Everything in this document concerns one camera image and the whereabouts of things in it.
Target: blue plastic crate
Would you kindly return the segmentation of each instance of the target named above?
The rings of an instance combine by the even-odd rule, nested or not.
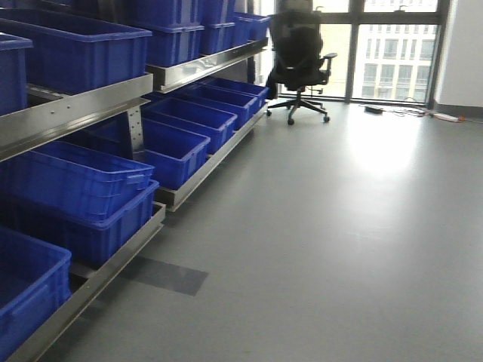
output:
[[[248,39],[263,40],[269,28],[271,17],[263,17],[256,14],[235,13],[235,18],[246,19],[251,22]]]
[[[72,0],[72,9],[89,15],[99,14],[98,0]]]
[[[152,26],[147,63],[175,66],[199,57],[204,26]]]
[[[230,49],[233,43],[235,23],[206,25],[202,33],[202,54],[214,54]]]
[[[0,223],[65,247],[74,260],[99,267],[149,220],[158,187],[152,180],[147,189],[101,222],[85,222],[23,198],[0,195]]]
[[[248,94],[210,87],[203,84],[191,84],[174,92],[174,96],[182,97],[190,102],[202,104],[225,112],[235,113],[235,129],[239,130],[257,111],[258,99]]]
[[[203,24],[221,24],[233,21],[235,0],[205,0]]]
[[[232,47],[238,47],[248,43],[252,21],[235,13],[235,30],[233,31]]]
[[[206,84],[210,87],[219,87],[243,94],[250,94],[254,97],[257,97],[258,103],[255,107],[256,112],[258,112],[265,105],[266,95],[269,93],[269,88],[267,87],[244,83],[243,81],[231,81],[223,78],[206,77],[200,79],[197,83]]]
[[[29,83],[77,94],[144,74],[151,32],[69,14],[0,9],[0,29],[33,40]]]
[[[0,360],[69,297],[70,252],[0,227]]]
[[[203,0],[131,0],[125,2],[126,17],[143,27],[194,26],[202,21],[204,4]]]
[[[143,131],[146,162],[160,186],[179,189],[206,162],[208,137],[145,118]]]
[[[168,99],[165,102],[163,102],[163,106],[158,110],[156,110],[156,105],[153,105],[153,108],[144,110],[143,117],[210,137],[211,140],[208,144],[208,153],[210,154],[218,151],[232,137],[233,131],[235,130],[236,115],[218,112],[216,109],[184,102],[182,100]],[[177,112],[180,116],[164,113],[163,109],[166,109],[167,104],[169,104],[168,107],[170,109],[164,112],[173,112],[171,107],[178,105],[179,107],[191,108],[193,113],[189,113],[189,111]]]
[[[152,172],[148,164],[52,142],[0,163],[0,189],[95,222],[144,190]]]
[[[25,49],[32,41],[0,33],[0,115],[27,105]]]
[[[154,119],[157,114],[181,118],[182,120],[211,128],[212,131],[210,131],[209,134],[201,133],[205,136],[211,137],[210,144],[208,145],[208,151],[211,154],[220,149],[220,147],[233,135],[237,119],[237,115],[232,113],[175,98],[166,98],[165,100],[156,102],[143,110],[143,117]],[[175,127],[178,127],[176,124],[179,124],[179,128],[182,129],[186,129],[185,127],[189,126],[189,124],[183,122],[173,120],[170,120],[169,122],[170,125]]]

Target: floor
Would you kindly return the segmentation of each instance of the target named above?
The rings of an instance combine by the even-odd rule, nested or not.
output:
[[[274,110],[43,362],[481,362],[483,125]]]

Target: metal shelf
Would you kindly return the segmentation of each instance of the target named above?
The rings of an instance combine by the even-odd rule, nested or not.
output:
[[[268,39],[265,38],[169,68],[148,65],[146,71],[154,75],[154,90],[168,93],[252,57],[267,45]]]
[[[225,157],[247,136],[262,118],[268,106],[265,105],[248,122],[235,132],[206,163],[193,174],[178,190],[159,188],[155,193],[155,200],[165,204],[169,211],[176,211],[178,207],[202,184]]]
[[[73,96],[31,87],[33,96],[50,102],[0,117],[0,162],[134,109],[147,102],[140,97],[150,92],[151,74]]]
[[[92,276],[6,362],[35,362],[54,344],[112,279],[161,230],[166,208],[157,203],[154,206],[155,212],[151,219],[111,259],[94,271]]]

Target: wall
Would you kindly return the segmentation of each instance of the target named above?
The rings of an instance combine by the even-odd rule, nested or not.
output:
[[[451,2],[435,91],[439,110],[483,116],[483,22],[480,9],[481,0]]]

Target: office chair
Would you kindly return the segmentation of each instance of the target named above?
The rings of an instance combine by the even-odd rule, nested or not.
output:
[[[293,115],[300,107],[323,114],[324,122],[331,120],[321,103],[302,99],[302,92],[307,86],[326,85],[329,82],[332,59],[337,56],[335,53],[330,53],[320,57],[323,45],[320,23],[321,17],[318,11],[286,11],[272,15],[270,35],[275,50],[275,66],[270,72],[266,86],[270,88],[270,94],[276,94],[276,84],[284,84],[289,91],[296,91],[297,96],[294,100],[275,104],[269,109],[291,108],[288,115],[290,125],[295,123]],[[326,69],[322,70],[321,67],[326,60]]]

